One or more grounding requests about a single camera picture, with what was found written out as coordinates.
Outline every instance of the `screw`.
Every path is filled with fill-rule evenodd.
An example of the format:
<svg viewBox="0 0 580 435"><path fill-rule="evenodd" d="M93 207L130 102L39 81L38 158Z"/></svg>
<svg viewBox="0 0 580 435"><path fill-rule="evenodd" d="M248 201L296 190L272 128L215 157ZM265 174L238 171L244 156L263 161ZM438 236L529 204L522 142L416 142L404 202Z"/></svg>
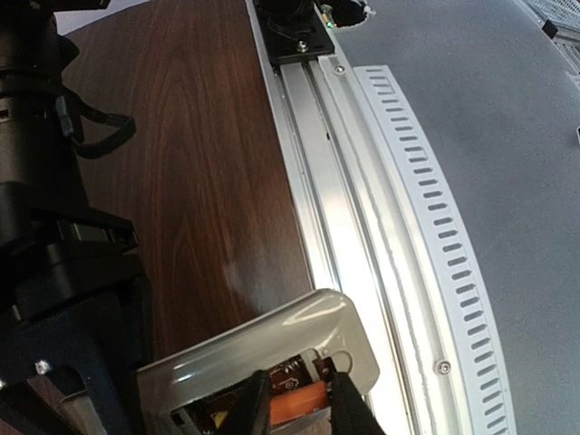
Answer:
<svg viewBox="0 0 580 435"><path fill-rule="evenodd" d="M50 370L53 369L52 365L46 360L40 360L34 364L36 367L36 372L41 376L43 374L47 374Z"/></svg>
<svg viewBox="0 0 580 435"><path fill-rule="evenodd" d="M451 372L451 364L449 361L441 361L437 364L438 374L450 374L450 372Z"/></svg>
<svg viewBox="0 0 580 435"><path fill-rule="evenodd" d="M298 45L296 46L296 50L299 53L306 53L308 51L308 44L306 41L298 41Z"/></svg>

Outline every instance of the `gray surface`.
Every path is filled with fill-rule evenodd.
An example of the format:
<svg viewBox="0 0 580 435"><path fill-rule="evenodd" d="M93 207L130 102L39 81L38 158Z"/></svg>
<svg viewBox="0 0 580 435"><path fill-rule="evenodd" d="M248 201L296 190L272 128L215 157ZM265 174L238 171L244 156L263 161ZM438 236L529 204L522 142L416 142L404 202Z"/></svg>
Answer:
<svg viewBox="0 0 580 435"><path fill-rule="evenodd" d="M518 433L580 433L580 94L511 2L375 0L338 33L386 63L435 150L498 323Z"/></svg>

